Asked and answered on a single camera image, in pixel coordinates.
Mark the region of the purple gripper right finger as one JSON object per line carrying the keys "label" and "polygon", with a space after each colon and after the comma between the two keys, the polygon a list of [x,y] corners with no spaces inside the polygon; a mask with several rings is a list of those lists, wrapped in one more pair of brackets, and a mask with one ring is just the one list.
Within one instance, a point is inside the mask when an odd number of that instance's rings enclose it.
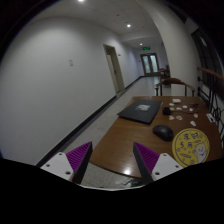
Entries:
{"label": "purple gripper right finger", "polygon": [[133,144],[133,153],[144,185],[182,169],[182,166],[169,154],[158,154],[137,142]]}

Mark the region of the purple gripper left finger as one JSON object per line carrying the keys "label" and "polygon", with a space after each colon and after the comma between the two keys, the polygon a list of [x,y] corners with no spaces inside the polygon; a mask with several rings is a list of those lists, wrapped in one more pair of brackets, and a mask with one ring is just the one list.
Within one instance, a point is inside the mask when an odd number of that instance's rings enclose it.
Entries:
{"label": "purple gripper left finger", "polygon": [[87,142],[68,153],[58,152],[42,166],[42,169],[75,184],[80,184],[92,152],[92,142]]}

